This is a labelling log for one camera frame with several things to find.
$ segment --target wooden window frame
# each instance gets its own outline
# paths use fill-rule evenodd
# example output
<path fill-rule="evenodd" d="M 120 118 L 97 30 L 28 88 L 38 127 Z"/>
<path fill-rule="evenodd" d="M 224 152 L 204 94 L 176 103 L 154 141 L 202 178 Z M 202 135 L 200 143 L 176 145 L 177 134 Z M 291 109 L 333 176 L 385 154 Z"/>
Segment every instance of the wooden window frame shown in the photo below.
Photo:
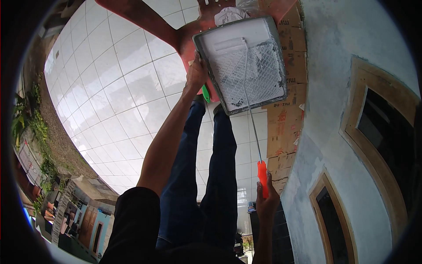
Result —
<path fill-rule="evenodd" d="M 362 160 L 373 178 L 390 218 L 392 241 L 395 244 L 407 224 L 407 211 L 400 188 L 387 163 L 357 128 L 367 89 L 371 89 L 396 108 L 412 126 L 420 99 L 391 74 L 360 58 L 352 58 L 350 95 L 339 133 Z"/>
<path fill-rule="evenodd" d="M 98 231 L 98 226 L 101 224 L 101 230 L 100 230 L 100 235 L 98 236 L 98 244 L 97 244 L 97 250 L 96 251 L 94 251 L 94 244 L 95 244 L 95 235 L 97 234 L 97 231 Z M 98 221 L 97 222 L 97 227 L 95 228 L 95 233 L 94 233 L 94 240 L 92 241 L 92 252 L 95 254 L 95 255 L 98 255 L 98 249 L 100 248 L 100 238 L 101 238 L 101 233 L 103 232 L 103 229 L 104 229 L 104 223 L 103 222 L 101 222 L 101 221 Z"/>
<path fill-rule="evenodd" d="M 324 187 L 327 188 L 330 198 L 333 201 L 335 211 L 337 212 L 337 216 L 341 224 L 341 229 L 343 230 L 344 240 L 346 241 L 347 255 L 349 256 L 349 263 L 358 263 L 357 249 L 352 225 L 350 224 L 349 217 L 346 214 L 346 210 L 344 208 L 343 202 L 340 199 L 337 189 L 332 184 L 332 180 L 327 172 L 327 169 L 323 168 L 308 194 L 309 200 L 311 201 L 311 205 L 314 209 L 316 222 L 318 223 L 319 233 L 321 234 L 322 245 L 325 252 L 325 261 L 327 264 L 334 263 L 327 227 L 325 226 L 324 218 L 322 217 L 322 213 L 317 202 L 317 196 Z"/>

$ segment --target paint tray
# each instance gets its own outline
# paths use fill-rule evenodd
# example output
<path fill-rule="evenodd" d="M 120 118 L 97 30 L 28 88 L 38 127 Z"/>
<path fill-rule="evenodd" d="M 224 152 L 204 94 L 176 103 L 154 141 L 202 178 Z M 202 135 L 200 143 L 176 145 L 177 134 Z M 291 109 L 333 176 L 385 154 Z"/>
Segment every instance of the paint tray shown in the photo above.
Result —
<path fill-rule="evenodd" d="M 230 22 L 192 37 L 227 115 L 248 110 L 243 78 L 246 47 L 216 51 L 215 44 L 245 38 L 248 69 L 245 89 L 251 109 L 286 99 L 286 76 L 276 25 L 271 16 Z"/>

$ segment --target white rag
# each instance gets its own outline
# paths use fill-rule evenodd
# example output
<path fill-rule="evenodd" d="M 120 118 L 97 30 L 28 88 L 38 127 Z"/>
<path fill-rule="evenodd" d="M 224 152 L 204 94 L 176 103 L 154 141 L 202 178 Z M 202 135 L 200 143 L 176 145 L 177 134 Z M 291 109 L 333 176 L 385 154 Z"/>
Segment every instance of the white rag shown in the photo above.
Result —
<path fill-rule="evenodd" d="M 225 7 L 218 14 L 214 16 L 216 26 L 220 26 L 236 20 L 241 20 L 250 17 L 248 13 L 237 7 Z"/>

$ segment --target hand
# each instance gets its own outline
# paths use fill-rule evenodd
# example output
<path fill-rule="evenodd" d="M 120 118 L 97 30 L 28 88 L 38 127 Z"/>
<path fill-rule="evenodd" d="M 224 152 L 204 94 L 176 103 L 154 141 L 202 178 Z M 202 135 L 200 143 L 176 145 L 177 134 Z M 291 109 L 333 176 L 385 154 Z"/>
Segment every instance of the hand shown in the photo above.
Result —
<path fill-rule="evenodd" d="M 257 214 L 260 225 L 273 226 L 274 215 L 280 204 L 280 196 L 273 187 L 272 175 L 267 170 L 268 198 L 262 196 L 262 184 L 257 182 Z"/>
<path fill-rule="evenodd" d="M 199 52 L 195 51 L 195 60 L 192 65 L 189 66 L 189 70 L 186 75 L 186 90 L 187 93 L 197 94 L 199 89 L 207 80 L 207 68 L 205 67 L 204 60 L 199 58 Z"/>

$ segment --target orange handle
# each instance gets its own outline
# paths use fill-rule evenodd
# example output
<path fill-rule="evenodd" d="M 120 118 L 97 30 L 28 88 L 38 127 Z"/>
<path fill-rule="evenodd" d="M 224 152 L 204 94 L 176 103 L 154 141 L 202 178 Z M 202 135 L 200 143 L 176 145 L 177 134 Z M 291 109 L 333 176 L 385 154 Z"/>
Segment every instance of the orange handle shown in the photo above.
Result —
<path fill-rule="evenodd" d="M 258 178 L 262 184 L 262 196 L 268 198 L 268 187 L 267 187 L 267 166 L 265 161 L 258 161 Z"/>

